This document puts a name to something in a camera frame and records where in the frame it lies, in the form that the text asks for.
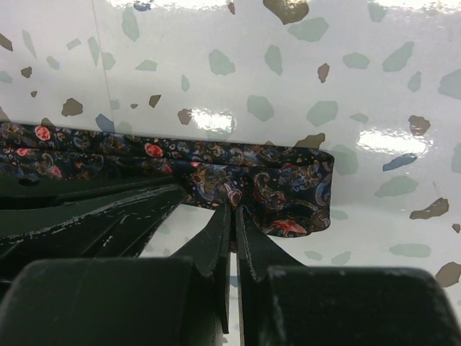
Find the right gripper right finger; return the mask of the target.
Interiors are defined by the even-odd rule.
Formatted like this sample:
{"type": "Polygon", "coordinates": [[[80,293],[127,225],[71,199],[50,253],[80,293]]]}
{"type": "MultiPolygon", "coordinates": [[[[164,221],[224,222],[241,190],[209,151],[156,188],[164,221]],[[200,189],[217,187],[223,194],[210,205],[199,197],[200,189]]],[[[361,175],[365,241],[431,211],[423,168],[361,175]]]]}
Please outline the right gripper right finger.
{"type": "Polygon", "coordinates": [[[435,278],[411,267],[308,267],[234,214],[242,345],[458,345],[435,278]]]}

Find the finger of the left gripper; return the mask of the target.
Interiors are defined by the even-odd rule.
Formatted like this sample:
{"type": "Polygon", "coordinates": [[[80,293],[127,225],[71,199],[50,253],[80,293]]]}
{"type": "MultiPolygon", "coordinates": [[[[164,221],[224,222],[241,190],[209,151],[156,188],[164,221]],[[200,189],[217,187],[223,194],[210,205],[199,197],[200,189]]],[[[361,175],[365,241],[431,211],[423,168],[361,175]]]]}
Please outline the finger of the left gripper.
{"type": "Polygon", "coordinates": [[[137,257],[186,197],[177,184],[1,212],[1,258],[137,257]]]}
{"type": "Polygon", "coordinates": [[[2,209],[40,209],[128,190],[174,183],[173,177],[129,179],[30,179],[1,176],[2,209]]]}

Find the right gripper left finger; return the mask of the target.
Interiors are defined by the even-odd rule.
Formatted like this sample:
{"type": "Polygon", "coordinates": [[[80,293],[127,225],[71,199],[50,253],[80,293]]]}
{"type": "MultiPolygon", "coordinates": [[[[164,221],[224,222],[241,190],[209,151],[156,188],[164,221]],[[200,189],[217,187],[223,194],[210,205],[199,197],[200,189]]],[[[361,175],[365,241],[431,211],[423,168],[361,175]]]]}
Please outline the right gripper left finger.
{"type": "Polygon", "coordinates": [[[3,345],[221,345],[231,207],[169,257],[44,259],[1,302],[3,345]]]}

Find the navy floral paisley tie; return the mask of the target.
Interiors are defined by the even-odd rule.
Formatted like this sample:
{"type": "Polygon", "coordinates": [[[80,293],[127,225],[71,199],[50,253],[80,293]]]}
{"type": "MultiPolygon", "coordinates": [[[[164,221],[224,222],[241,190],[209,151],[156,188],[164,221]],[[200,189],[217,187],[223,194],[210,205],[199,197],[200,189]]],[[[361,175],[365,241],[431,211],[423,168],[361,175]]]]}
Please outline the navy floral paisley tie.
{"type": "Polygon", "coordinates": [[[301,237],[330,226],[332,155],[311,148],[149,138],[1,124],[1,171],[29,179],[173,177],[186,202],[243,206],[266,235],[301,237]]]}

